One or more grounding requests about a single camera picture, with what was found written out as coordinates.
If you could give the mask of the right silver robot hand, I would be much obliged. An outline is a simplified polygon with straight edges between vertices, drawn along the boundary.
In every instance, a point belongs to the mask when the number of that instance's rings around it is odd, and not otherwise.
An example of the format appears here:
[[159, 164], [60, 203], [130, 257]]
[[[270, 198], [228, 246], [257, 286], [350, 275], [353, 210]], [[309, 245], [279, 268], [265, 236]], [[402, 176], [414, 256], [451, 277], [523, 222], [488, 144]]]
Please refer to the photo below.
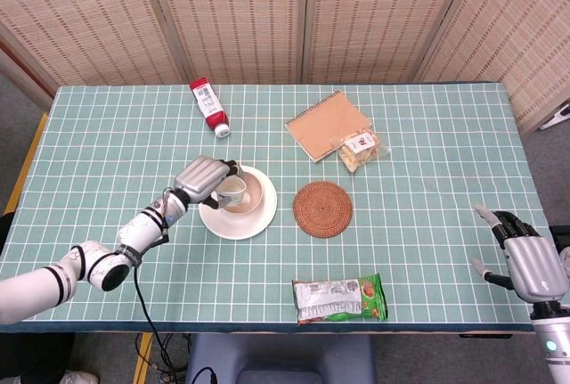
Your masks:
[[491, 211], [481, 204], [473, 209], [491, 228], [509, 271], [507, 275], [497, 274], [473, 258], [472, 266], [485, 281], [515, 291], [528, 304], [559, 301], [569, 292], [566, 271], [553, 241], [508, 211]]

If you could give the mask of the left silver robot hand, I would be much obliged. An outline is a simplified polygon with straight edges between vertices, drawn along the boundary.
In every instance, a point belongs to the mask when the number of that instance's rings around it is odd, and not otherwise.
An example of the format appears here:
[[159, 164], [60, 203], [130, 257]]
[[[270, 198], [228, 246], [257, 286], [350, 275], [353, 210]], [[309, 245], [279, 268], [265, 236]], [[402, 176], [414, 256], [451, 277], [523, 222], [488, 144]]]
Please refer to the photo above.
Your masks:
[[222, 194], [217, 199], [212, 193], [230, 176], [241, 177], [241, 166], [235, 160], [213, 159], [201, 155], [193, 160], [175, 177], [174, 195], [185, 208], [190, 204], [206, 204], [212, 209], [229, 206], [231, 200], [224, 200]]

